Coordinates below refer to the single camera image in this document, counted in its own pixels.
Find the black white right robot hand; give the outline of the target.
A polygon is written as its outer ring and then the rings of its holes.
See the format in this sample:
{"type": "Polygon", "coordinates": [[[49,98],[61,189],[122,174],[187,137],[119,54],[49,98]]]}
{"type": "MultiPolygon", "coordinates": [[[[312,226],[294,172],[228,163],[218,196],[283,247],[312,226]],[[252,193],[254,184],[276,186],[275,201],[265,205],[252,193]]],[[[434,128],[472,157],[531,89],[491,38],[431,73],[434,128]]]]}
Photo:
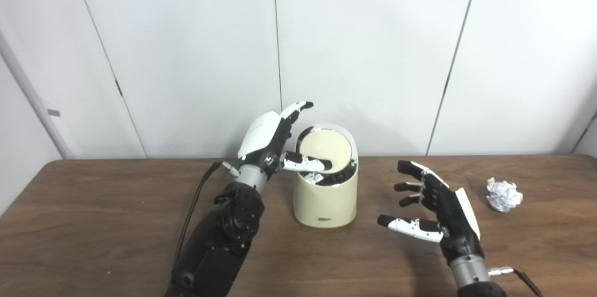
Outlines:
{"type": "Polygon", "coordinates": [[[399,206],[421,204],[436,215],[436,220],[381,214],[377,219],[379,225],[420,240],[437,242],[448,265],[461,257],[484,257],[479,225],[464,188],[452,189],[433,170],[414,161],[399,160],[397,171],[417,180],[394,185],[396,192],[412,192],[401,199],[399,206]]]}

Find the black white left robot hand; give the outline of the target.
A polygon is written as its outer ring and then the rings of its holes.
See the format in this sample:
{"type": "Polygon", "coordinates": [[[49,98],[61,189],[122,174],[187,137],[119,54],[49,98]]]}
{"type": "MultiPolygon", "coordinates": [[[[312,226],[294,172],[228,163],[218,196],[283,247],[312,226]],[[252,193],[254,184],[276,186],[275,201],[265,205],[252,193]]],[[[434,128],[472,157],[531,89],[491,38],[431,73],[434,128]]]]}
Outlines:
{"type": "Polygon", "coordinates": [[[256,173],[268,180],[279,170],[322,172],[332,169],[330,160],[285,149],[286,141],[292,136],[292,125],[303,110],[312,107],[313,102],[297,102],[281,113],[269,111],[254,120],[237,153],[240,162],[237,179],[247,179],[251,173],[256,173]]]}

